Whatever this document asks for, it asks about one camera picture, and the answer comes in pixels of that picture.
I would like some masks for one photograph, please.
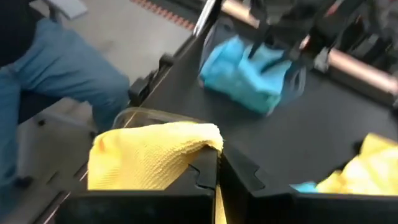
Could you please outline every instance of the person's leg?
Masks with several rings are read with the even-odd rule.
[[[128,104],[129,80],[74,31],[49,19],[37,24],[32,47],[14,63],[23,89],[88,101],[100,131]]]
[[[12,184],[17,172],[17,125],[20,86],[7,67],[0,67],[0,222],[14,208]]]

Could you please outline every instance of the black table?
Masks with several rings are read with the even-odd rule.
[[[223,137],[286,184],[322,180],[355,156],[367,133],[398,140],[390,110],[322,74],[307,76],[305,93],[270,116],[204,90],[198,69],[206,33],[187,40],[142,107],[215,123]]]

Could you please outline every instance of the red dotted line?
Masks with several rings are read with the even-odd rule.
[[[194,23],[168,11],[167,9],[163,9],[162,7],[156,5],[148,0],[130,0],[130,1],[138,4],[141,7],[143,7],[144,9],[150,10],[153,13],[164,17],[168,21],[171,21],[171,22],[175,23],[176,25],[184,27],[188,30],[193,30],[193,28],[195,26]]]

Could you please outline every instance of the copper pipe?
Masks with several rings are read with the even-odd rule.
[[[250,8],[235,0],[226,0],[221,10],[254,28],[258,28],[259,21],[250,15]],[[386,93],[398,95],[398,80],[387,72],[376,69],[337,49],[331,49],[328,63],[357,79],[360,79]]]

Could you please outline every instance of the yellow microfiber towel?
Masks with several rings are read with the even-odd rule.
[[[317,185],[320,193],[398,195],[398,143],[368,134],[361,152],[343,171]]]
[[[214,124],[176,122],[108,131],[90,151],[88,190],[164,190],[204,145],[221,154],[223,138]],[[225,224],[219,187],[216,197],[216,223]]]

